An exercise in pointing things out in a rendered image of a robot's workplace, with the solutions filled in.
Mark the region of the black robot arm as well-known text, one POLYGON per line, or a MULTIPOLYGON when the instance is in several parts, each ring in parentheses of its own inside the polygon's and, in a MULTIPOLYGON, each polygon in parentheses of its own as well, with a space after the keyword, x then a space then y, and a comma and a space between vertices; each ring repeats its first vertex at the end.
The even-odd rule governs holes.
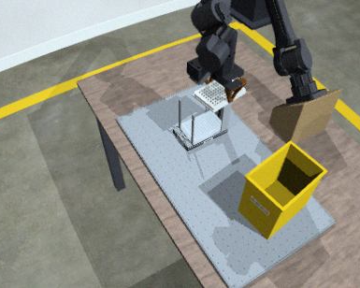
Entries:
MULTIPOLYGON (((233 56, 228 56, 236 51, 238 39, 238 31, 228 25, 233 20, 231 1, 201 0, 191 13, 192 23, 202 36, 195 48, 198 57, 187 62, 187 74, 197 85, 202 85, 212 72, 221 78, 231 73, 233 56)), ((296 37, 284 0, 265 2, 276 41, 272 49, 275 70, 281 77, 292 77, 289 79, 294 97, 285 99, 286 103, 309 101, 327 94, 326 88, 318 90, 313 81, 310 51, 305 39, 296 37), (293 46, 296 48, 286 50, 293 46)))

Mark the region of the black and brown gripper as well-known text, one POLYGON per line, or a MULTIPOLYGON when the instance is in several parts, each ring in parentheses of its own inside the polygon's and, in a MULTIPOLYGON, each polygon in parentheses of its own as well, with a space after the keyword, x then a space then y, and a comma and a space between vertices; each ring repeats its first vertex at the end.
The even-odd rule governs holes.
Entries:
POLYGON ((238 92, 247 84, 247 80, 245 80, 244 78, 235 79, 236 77, 240 78, 244 75, 244 70, 240 68, 238 65, 234 64, 235 54, 236 52, 228 56, 228 57, 233 56, 232 70, 230 74, 221 78, 213 72, 210 75, 209 80, 207 79, 205 81, 206 85, 213 82, 213 80, 216 80, 218 83, 220 83, 224 87, 224 91, 228 103, 231 103, 238 94, 238 92), (232 81, 233 79, 235 80, 232 81), (233 95, 232 92, 234 92, 233 95))

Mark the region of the yellow open-top bin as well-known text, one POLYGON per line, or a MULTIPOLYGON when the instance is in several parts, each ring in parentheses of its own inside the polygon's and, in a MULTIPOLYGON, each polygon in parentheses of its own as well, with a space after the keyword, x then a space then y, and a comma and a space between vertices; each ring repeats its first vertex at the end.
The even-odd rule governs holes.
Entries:
POLYGON ((244 176, 238 212, 269 239, 306 206, 325 173, 290 140, 244 176))

